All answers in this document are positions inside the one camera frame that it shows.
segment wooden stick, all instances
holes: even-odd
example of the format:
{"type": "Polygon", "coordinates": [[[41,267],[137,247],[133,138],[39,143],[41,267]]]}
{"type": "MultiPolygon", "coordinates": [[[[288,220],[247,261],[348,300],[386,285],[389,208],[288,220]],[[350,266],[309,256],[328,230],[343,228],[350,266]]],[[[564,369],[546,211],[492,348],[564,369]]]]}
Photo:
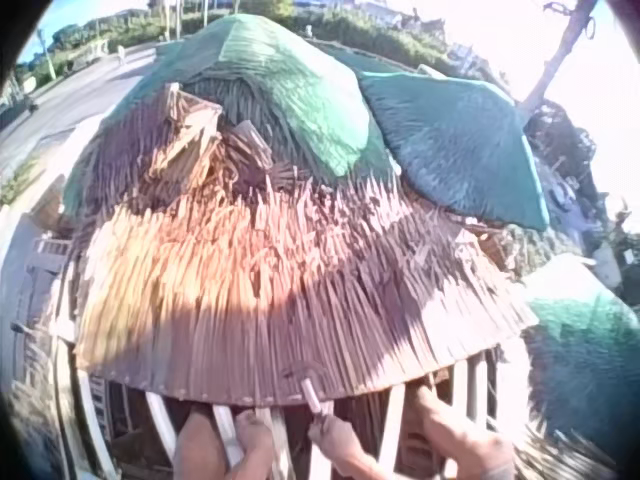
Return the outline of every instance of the wooden stick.
{"type": "MultiPolygon", "coordinates": [[[[325,414],[333,413],[333,402],[321,404],[320,411],[325,414]]],[[[330,480],[331,462],[324,456],[316,445],[311,447],[311,465],[309,466],[309,480],[330,480]]]]}
{"type": "Polygon", "coordinates": [[[89,385],[89,374],[82,370],[77,370],[78,384],[80,385],[80,398],[82,400],[82,408],[84,410],[85,419],[87,420],[87,427],[89,428],[89,436],[91,442],[96,450],[96,456],[98,457],[98,463],[100,469],[107,480],[117,480],[119,475],[116,472],[116,467],[113,465],[111,455],[107,450],[107,444],[104,441],[102,432],[100,431],[100,425],[98,424],[98,417],[96,416],[96,409],[93,406],[93,400],[91,398],[91,386],[89,385]]]}
{"type": "Polygon", "coordinates": [[[164,399],[157,393],[146,392],[145,396],[147,397],[147,404],[149,405],[153,425],[156,427],[156,431],[160,437],[160,443],[162,443],[164,451],[167,457],[169,457],[169,461],[173,463],[173,456],[176,453],[177,437],[171,419],[169,418],[169,412],[167,412],[167,406],[164,403],[164,399]]]}
{"type": "Polygon", "coordinates": [[[213,405],[213,417],[218,424],[220,439],[227,454],[229,468],[235,467],[244,457],[244,451],[236,437],[236,427],[233,424],[231,409],[226,405],[213,405]]]}
{"type": "Polygon", "coordinates": [[[256,408],[256,416],[269,427],[273,435],[276,458],[271,466],[272,480],[295,480],[296,474],[293,471],[293,462],[291,461],[291,452],[287,439],[287,426],[282,409],[256,408]]]}
{"type": "Polygon", "coordinates": [[[389,473],[392,473],[396,466],[405,391],[405,384],[401,383],[393,387],[389,394],[382,444],[380,445],[380,455],[378,455],[378,463],[389,473]]]}
{"type": "MultiPolygon", "coordinates": [[[[467,361],[457,362],[450,367],[449,376],[451,378],[452,402],[451,406],[461,415],[467,414],[467,379],[468,366],[467,361]]],[[[458,475],[458,464],[455,460],[447,458],[444,464],[443,475],[445,478],[456,478],[458,475]]]]}
{"type": "Polygon", "coordinates": [[[479,427],[487,428],[487,360],[484,352],[469,359],[469,418],[479,427]]]}

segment person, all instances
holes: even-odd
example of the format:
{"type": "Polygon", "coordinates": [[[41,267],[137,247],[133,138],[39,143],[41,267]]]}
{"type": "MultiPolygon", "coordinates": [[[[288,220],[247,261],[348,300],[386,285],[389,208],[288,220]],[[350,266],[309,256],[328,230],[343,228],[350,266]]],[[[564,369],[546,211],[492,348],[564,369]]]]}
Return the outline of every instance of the person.
{"type": "Polygon", "coordinates": [[[125,55],[126,55],[126,50],[124,49],[124,47],[122,45],[118,45],[118,65],[122,66],[125,63],[125,55]]]}
{"type": "MultiPolygon", "coordinates": [[[[440,401],[426,386],[411,390],[424,434],[442,456],[458,464],[460,479],[511,480],[515,476],[513,446],[502,436],[476,426],[440,401]]],[[[266,479],[275,459],[269,428],[251,410],[236,418],[236,434],[245,456],[225,475],[225,457],[206,411],[192,410],[178,436],[174,478],[266,479]]],[[[333,415],[316,418],[309,438],[343,477],[355,480],[389,480],[393,474],[382,469],[365,453],[349,422],[333,415]]]]}

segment sidewalk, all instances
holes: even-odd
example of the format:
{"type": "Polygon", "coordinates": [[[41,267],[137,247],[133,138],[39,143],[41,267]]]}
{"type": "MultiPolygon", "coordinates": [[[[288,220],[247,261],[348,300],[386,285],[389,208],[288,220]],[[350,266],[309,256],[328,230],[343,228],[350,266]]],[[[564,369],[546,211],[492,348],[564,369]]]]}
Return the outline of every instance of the sidewalk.
{"type": "Polygon", "coordinates": [[[42,159],[44,172],[11,206],[0,210],[0,391],[11,388],[13,377],[13,332],[20,289],[25,276],[25,263],[33,240],[44,233],[28,213],[47,189],[63,176],[68,178],[84,147],[96,133],[102,119],[110,113],[92,116],[80,122],[69,138],[48,158],[42,159]]]}

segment hand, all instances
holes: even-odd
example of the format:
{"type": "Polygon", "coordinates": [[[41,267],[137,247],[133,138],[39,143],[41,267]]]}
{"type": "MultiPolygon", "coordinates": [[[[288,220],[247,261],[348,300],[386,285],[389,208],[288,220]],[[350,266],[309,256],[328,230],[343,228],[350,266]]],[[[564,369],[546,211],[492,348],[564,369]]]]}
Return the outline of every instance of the hand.
{"type": "Polygon", "coordinates": [[[236,417],[236,435],[246,454],[261,452],[275,458],[275,446],[271,430],[260,420],[253,410],[246,410],[236,417]]]}
{"type": "Polygon", "coordinates": [[[350,465],[366,457],[351,424],[333,415],[317,417],[309,428],[309,439],[343,476],[349,476],[350,465]]]}

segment hammer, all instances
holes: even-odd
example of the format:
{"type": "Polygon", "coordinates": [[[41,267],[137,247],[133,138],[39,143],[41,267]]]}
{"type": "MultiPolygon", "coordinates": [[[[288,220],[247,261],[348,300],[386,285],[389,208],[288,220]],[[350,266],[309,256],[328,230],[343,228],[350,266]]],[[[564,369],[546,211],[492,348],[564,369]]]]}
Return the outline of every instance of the hammer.
{"type": "Polygon", "coordinates": [[[283,372],[284,378],[291,378],[295,376],[302,388],[302,396],[304,397],[309,409],[314,416],[321,416],[324,414],[322,411],[322,405],[318,399],[318,394],[313,386],[311,380],[313,375],[317,375],[318,370],[324,370],[321,365],[311,362],[300,362],[296,367],[291,367],[283,372]]]}

